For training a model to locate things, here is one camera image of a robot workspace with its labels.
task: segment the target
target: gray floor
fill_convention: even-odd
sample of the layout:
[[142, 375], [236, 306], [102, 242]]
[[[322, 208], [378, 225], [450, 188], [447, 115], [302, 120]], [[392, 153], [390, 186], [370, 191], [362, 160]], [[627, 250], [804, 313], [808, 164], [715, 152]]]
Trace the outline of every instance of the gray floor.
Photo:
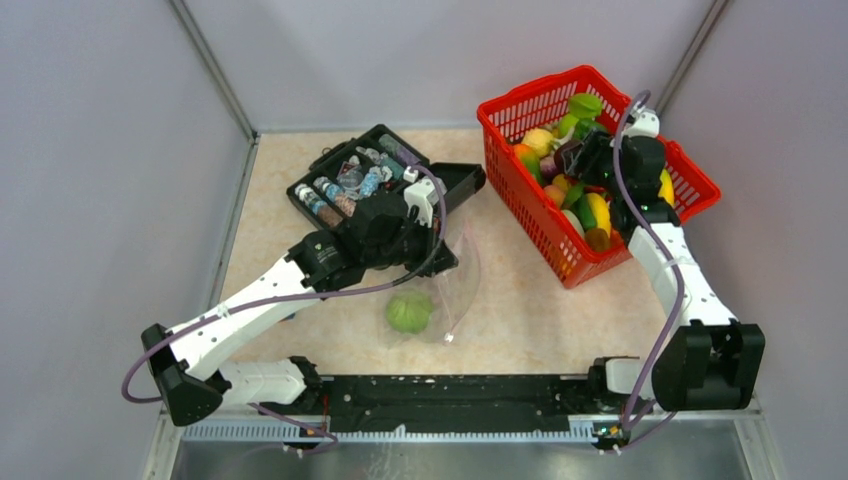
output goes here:
[[278, 445], [184, 441], [172, 480], [751, 478], [732, 421], [673, 421], [617, 458], [587, 451], [551, 444], [349, 444], [299, 460]]

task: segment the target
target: red plastic basket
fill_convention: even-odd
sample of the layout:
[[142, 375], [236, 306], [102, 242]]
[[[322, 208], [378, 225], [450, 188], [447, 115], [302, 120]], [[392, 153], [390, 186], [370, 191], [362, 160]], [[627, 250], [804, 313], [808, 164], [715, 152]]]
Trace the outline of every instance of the red plastic basket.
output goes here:
[[[597, 120], [615, 131], [630, 98], [589, 65], [526, 83], [477, 109], [477, 118], [483, 124], [489, 181], [565, 288], [576, 287], [622, 263], [630, 258], [630, 252], [620, 238], [613, 238], [613, 248], [604, 253], [590, 249], [521, 165], [511, 144], [527, 130], [558, 121], [568, 111], [568, 98], [582, 92], [601, 99], [604, 111]], [[660, 140], [666, 146], [666, 168], [674, 183], [675, 210], [686, 222], [714, 205], [721, 191], [679, 144], [662, 137]]]

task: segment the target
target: beige table surface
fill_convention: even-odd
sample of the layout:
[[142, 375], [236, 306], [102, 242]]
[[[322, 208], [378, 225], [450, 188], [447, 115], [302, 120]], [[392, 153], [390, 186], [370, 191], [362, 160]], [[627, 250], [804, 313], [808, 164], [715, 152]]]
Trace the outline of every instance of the beige table surface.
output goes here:
[[[314, 228], [286, 188], [325, 147], [363, 132], [263, 135], [223, 287], [243, 288]], [[480, 129], [398, 131], [433, 162], [483, 163]], [[331, 299], [297, 313], [241, 349], [236, 361], [303, 355], [322, 374], [585, 373], [596, 357], [647, 354], [664, 321], [650, 281], [630, 260], [564, 289], [488, 183], [448, 218], [470, 224], [481, 282], [453, 343], [387, 334], [387, 294]], [[366, 274], [375, 285], [401, 267]]]

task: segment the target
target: white wall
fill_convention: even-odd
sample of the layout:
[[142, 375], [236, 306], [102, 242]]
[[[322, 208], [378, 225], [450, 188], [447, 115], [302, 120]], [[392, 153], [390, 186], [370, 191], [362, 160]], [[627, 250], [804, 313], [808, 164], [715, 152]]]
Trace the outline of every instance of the white wall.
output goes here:
[[477, 106], [592, 63], [658, 91], [710, 0], [188, 0], [259, 130], [476, 126]]
[[201, 308], [246, 143], [164, 1], [0, 2], [0, 112], [0, 477], [138, 478], [121, 378]]
[[735, 2], [665, 116], [724, 193], [688, 227], [766, 334], [757, 392], [789, 478], [845, 478], [848, 3]]

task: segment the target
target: black tool case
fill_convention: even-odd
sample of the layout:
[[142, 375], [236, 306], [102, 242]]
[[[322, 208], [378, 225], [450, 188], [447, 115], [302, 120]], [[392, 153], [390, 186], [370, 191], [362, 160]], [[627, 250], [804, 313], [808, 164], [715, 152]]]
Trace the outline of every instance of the black tool case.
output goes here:
[[[421, 152], [416, 150], [412, 145], [406, 143], [403, 138], [392, 132], [385, 125], [380, 124], [373, 127], [371, 130], [368, 130], [359, 138], [352, 138], [347, 142], [342, 142], [325, 151], [320, 158], [313, 162], [309, 167], [309, 173], [286, 189], [286, 195], [294, 204], [295, 208], [303, 213], [303, 215], [305, 215], [306, 218], [308, 218], [309, 221], [316, 227], [324, 230], [331, 229], [329, 225], [324, 223], [317, 215], [312, 213], [312, 211], [304, 205], [299, 198], [297, 198], [297, 195], [295, 195], [295, 188], [300, 184], [306, 184], [311, 187], [315, 193], [321, 197], [321, 199], [327, 202], [327, 205], [332, 207], [336, 213], [345, 219], [339, 225], [334, 227], [334, 229], [344, 228], [347, 223], [347, 217], [344, 212], [339, 210], [339, 208], [336, 207], [336, 205], [327, 198], [320, 189], [314, 188], [313, 182], [318, 177], [327, 177], [336, 183], [336, 177], [339, 174], [342, 164], [352, 156], [359, 158], [362, 172], [367, 172], [368, 169], [374, 166], [374, 162], [372, 162], [367, 156], [358, 153], [356, 151], [356, 147], [373, 148], [380, 153], [389, 153], [395, 161], [398, 161], [401, 166], [404, 166], [402, 162], [391, 155], [390, 152], [387, 152], [386, 149], [380, 145], [379, 139], [385, 134], [392, 136], [398, 143], [406, 147], [407, 150], [419, 158], [421, 164], [426, 166], [435, 176], [442, 179], [445, 183], [445, 187], [447, 188], [445, 202], [447, 203], [446, 207], [448, 213], [483, 188], [483, 185], [486, 183], [486, 173], [483, 170], [482, 165], [468, 163], [431, 163], [427, 157], [422, 155]], [[409, 185], [410, 184], [408, 182], [398, 180], [390, 185], [384, 184], [384, 186], [381, 186], [380, 188], [397, 195], [403, 195], [403, 190]]]

